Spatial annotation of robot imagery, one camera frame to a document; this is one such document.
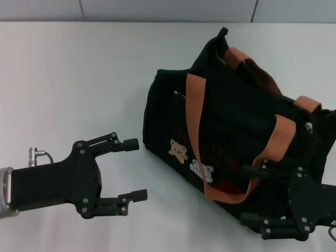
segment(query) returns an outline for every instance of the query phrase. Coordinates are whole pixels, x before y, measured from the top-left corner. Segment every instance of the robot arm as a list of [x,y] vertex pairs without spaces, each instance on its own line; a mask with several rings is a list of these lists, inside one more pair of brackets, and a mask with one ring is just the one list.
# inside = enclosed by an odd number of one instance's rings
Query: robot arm
[[128,204],[147,200],[147,190],[101,198],[100,170],[95,158],[109,152],[139,149],[137,139],[120,142],[112,133],[90,141],[73,144],[63,161],[36,166],[34,148],[29,149],[28,168],[0,169],[0,218],[12,217],[19,211],[71,203],[85,219],[95,216],[128,215]]
[[250,177],[257,176],[287,186],[290,216],[286,219],[251,213],[243,213],[240,217],[242,225],[259,230],[263,239],[304,241],[318,225],[336,227],[336,186],[319,183],[303,167],[288,170],[270,160],[264,160],[261,168],[248,165],[244,170]]

